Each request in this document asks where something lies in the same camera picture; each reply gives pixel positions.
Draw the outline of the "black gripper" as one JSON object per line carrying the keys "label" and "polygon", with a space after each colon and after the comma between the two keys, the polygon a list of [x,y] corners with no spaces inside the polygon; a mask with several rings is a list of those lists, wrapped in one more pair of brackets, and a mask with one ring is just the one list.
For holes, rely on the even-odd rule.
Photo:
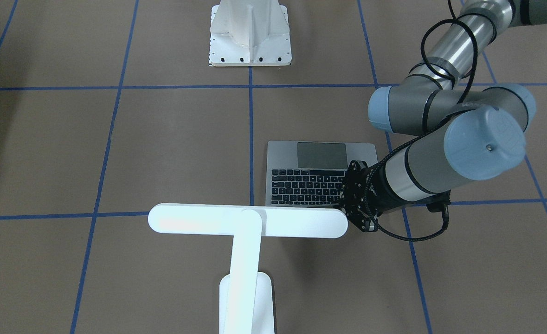
{"label": "black gripper", "polygon": [[379,217],[396,209],[397,195],[386,178],[386,160],[370,167],[365,161],[351,161],[343,178],[338,207],[362,232],[388,232],[380,225]]}

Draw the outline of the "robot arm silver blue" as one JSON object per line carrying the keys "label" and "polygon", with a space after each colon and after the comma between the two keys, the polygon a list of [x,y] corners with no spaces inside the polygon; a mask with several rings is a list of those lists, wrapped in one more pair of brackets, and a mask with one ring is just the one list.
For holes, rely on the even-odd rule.
{"label": "robot arm silver blue", "polygon": [[471,89],[485,47],[509,28],[534,25],[547,25],[547,0],[469,0],[433,25],[420,42],[420,63],[368,103],[375,128],[412,139],[374,165],[351,161],[334,208],[363,232],[406,241],[379,217],[425,205],[441,214],[434,238],[449,227],[452,189],[517,167],[537,111],[534,96],[519,84]]}

